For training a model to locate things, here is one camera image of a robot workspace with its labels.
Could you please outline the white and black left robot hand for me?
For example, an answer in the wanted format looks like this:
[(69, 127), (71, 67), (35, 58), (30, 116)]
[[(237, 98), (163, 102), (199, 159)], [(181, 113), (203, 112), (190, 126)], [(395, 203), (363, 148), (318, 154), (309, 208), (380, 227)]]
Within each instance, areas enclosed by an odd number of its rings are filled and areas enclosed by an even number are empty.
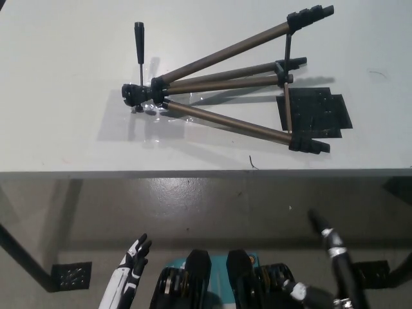
[(128, 249), (106, 287), (98, 309), (129, 309), (147, 265), (152, 241), (142, 234)]

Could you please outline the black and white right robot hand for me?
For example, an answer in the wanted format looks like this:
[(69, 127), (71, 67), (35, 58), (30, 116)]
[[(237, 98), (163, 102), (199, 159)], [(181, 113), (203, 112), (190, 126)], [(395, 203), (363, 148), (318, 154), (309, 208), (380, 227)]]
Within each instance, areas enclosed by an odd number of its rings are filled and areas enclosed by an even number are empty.
[(313, 230), (323, 241), (337, 283), (338, 294), (292, 280), (284, 281), (282, 291), (306, 308), (369, 308), (351, 257), (339, 233), (317, 211), (308, 211)]

